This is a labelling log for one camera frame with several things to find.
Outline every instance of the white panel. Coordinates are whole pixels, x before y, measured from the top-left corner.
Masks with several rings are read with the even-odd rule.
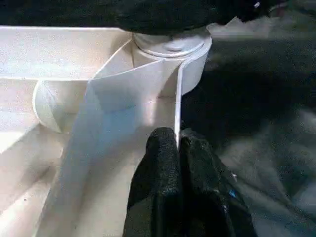
[[[0,213],[59,159],[62,143],[36,125],[0,155]]]
[[[54,169],[49,169],[31,188],[0,215],[0,236],[31,237],[47,198]]]
[[[129,183],[144,154],[146,140],[156,127],[174,125],[175,98],[143,100],[130,108],[121,102],[125,109],[110,112],[106,107],[108,103],[103,101],[107,98],[103,96],[106,93],[102,91],[108,90],[108,81],[97,79],[93,82],[94,86],[89,83],[36,236],[71,236],[78,217],[75,236],[81,232],[84,236],[89,228],[93,228],[92,236],[93,233],[96,236],[120,234]],[[100,219],[103,211],[110,213],[103,217],[109,221],[107,224]]]
[[[33,113],[0,111],[0,157],[38,123]]]
[[[33,108],[41,124],[55,132],[69,133],[85,93],[87,81],[39,81]]]
[[[0,111],[32,113],[32,94],[37,80],[0,78]]]
[[[128,72],[91,80],[89,85],[95,91],[102,111],[119,111],[157,98],[166,81],[164,70],[163,61],[157,61]]]
[[[0,77],[89,79],[130,38],[119,29],[0,27]]]
[[[133,41],[130,39],[122,47],[120,47],[94,78],[102,78],[132,70],[134,68],[132,54],[133,44]]]

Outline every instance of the black object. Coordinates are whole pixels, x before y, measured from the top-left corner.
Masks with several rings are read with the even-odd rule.
[[[0,25],[119,27],[165,35],[247,21],[284,0],[0,0]]]
[[[256,237],[236,182],[206,140],[156,129],[131,183],[124,237]]]

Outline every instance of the black fabric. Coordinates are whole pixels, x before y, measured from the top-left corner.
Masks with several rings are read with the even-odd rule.
[[[284,0],[0,0],[0,25],[119,27],[171,34],[236,15],[250,20]]]
[[[315,237],[315,38],[213,43],[182,97],[183,129],[205,136],[237,175],[258,236]]]
[[[256,237],[231,172],[208,142],[156,129],[131,183],[124,237]]]
[[[181,137],[186,236],[256,237],[232,173],[203,137],[190,129]]]

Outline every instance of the blue spot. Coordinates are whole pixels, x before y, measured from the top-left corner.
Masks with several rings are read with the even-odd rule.
[[[232,189],[229,190],[229,195],[232,196],[232,197],[234,197],[234,198],[236,198],[235,191],[232,190]]]

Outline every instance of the white plastic part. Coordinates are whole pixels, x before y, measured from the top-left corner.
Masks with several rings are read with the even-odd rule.
[[[0,79],[0,216],[62,153],[58,138],[33,113],[36,83]]]
[[[181,35],[181,43],[164,41],[162,51],[149,44],[148,51],[140,49],[130,33],[118,29],[4,27],[1,32],[22,53],[9,40],[0,39],[7,57],[0,64],[0,78],[33,82],[29,90],[33,97],[27,93],[29,114],[48,128],[39,125],[41,131],[50,131],[49,139],[39,132],[32,142],[46,141],[46,148],[57,142],[59,148],[52,146],[54,151],[65,147],[40,218],[37,214],[30,218],[28,226],[36,226],[32,236],[121,236],[129,185],[146,140],[161,126],[173,128],[178,140],[181,95],[200,79],[211,47],[209,33],[200,31],[187,39]],[[21,43],[20,37],[27,39]],[[59,50],[50,55],[63,46],[67,53]],[[35,69],[24,64],[19,70],[18,65],[26,62]],[[57,156],[53,162],[59,162]],[[22,162],[22,151],[17,160]],[[12,176],[17,183],[20,175],[14,172]],[[32,205],[33,209],[15,213],[24,217],[38,213],[39,206]],[[0,233],[8,233],[18,218],[3,230],[0,226]]]
[[[50,168],[0,215],[0,236],[30,237],[39,220],[55,170]]]

